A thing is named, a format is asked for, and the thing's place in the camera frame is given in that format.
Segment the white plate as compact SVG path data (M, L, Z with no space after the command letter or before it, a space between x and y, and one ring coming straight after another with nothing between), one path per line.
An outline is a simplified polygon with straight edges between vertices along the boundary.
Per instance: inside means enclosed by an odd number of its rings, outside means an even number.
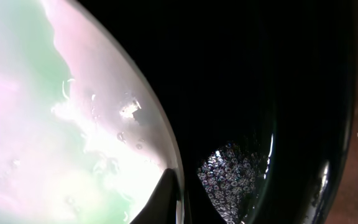
M131 223L178 145L134 61L77 1L0 1L0 223Z

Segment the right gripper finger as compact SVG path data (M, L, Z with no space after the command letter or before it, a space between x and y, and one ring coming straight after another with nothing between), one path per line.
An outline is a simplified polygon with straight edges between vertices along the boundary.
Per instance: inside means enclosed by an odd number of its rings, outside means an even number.
M131 224L176 224L179 185L173 169L165 169L145 207Z

